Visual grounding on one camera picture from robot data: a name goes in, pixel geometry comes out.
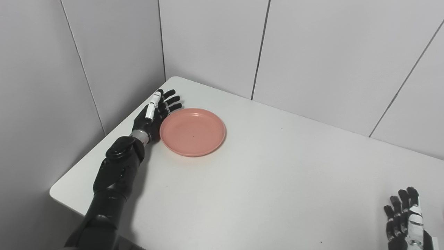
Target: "robotic hand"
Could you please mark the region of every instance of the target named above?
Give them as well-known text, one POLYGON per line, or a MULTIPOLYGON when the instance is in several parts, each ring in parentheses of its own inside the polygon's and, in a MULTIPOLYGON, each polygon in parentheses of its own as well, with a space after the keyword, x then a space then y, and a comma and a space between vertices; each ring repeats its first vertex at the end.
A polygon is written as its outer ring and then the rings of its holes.
POLYGON ((159 89, 134 120, 130 136, 119 137, 108 149, 94 181, 94 197, 80 226, 71 234, 64 250, 117 250, 123 207, 130 197, 144 147, 159 139, 163 120, 182 107, 175 90, 159 89))
POLYGON ((159 139, 159 129, 163 120, 173 111, 182 107, 182 104, 173 104, 180 100, 180 96, 172 95, 176 94, 174 89, 163 93, 162 89, 159 89, 151 100, 146 105, 140 114, 134 120, 133 132, 145 133, 148 136, 149 141, 157 141, 159 139))
POLYGON ((424 230, 419 194, 413 187, 399 190, 384 207, 387 214, 388 250, 433 250, 432 237, 424 230))

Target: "white tabletop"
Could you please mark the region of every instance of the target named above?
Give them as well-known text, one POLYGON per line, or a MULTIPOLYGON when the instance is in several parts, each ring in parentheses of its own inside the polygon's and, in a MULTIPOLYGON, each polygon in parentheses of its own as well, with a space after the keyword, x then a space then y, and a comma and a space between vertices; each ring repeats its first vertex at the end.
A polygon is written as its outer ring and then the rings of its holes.
MULTIPOLYGON (((180 77, 186 108, 225 123, 222 146, 183 157, 147 148, 121 234, 149 250, 387 249, 383 206, 420 194, 426 230, 444 244, 444 161, 322 124, 180 77)), ((85 214, 106 150, 131 132, 148 100, 51 188, 85 214)))

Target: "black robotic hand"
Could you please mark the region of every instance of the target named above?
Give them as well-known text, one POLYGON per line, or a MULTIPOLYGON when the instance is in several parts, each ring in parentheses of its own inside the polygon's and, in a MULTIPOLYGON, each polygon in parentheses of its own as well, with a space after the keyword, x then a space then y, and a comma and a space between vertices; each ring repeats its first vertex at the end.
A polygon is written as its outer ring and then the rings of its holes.
POLYGON ((148 135, 149 141, 157 141, 160 137, 159 129, 163 120, 171 112, 182 107, 180 103, 175 104, 180 100, 180 96, 171 97, 174 94, 176 94, 174 89, 165 93, 162 89, 158 89, 150 103, 134 119, 133 131, 141 130, 148 135))
POLYGON ((399 190, 384 206, 387 214, 388 250, 433 250, 432 237, 424 230, 419 194, 413 187, 399 190))

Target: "robot finger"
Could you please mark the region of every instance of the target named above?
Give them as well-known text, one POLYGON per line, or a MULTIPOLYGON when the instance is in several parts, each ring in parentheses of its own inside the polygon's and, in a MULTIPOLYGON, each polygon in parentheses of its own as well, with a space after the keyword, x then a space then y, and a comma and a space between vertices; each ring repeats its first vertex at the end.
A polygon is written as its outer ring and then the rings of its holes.
POLYGON ((400 226, 403 234, 408 233, 408 209, 410 208, 410 202, 407 191, 401 189, 398 191, 398 195, 402 201, 402 212, 400 218, 400 226))
POLYGON ((410 206, 413 206, 413 205, 419 206, 418 191, 414 187, 408 187, 407 193, 408 193, 408 196, 410 197, 410 206))
POLYGON ((389 237, 389 232, 393 237, 398 237, 401 235, 401 231, 398 228, 399 219, 395 217, 395 212, 393 211, 392 207, 389 205, 384 206, 385 214, 387 215, 387 237, 389 237))
POLYGON ((173 104, 177 101, 180 101, 180 96, 171 97, 170 99, 164 101, 163 103, 165 103, 166 106, 170 106, 171 104, 173 104))
POLYGON ((397 196, 391 196, 390 201, 394 208, 394 217, 393 217, 393 231, 395 233, 395 236, 399 236, 402 233, 401 227, 400 227, 400 218, 401 218, 401 201, 397 196))
POLYGON ((172 89, 172 90, 168 90, 163 94, 163 100, 168 99, 169 97, 173 96, 174 94, 176 94, 176 90, 172 89))

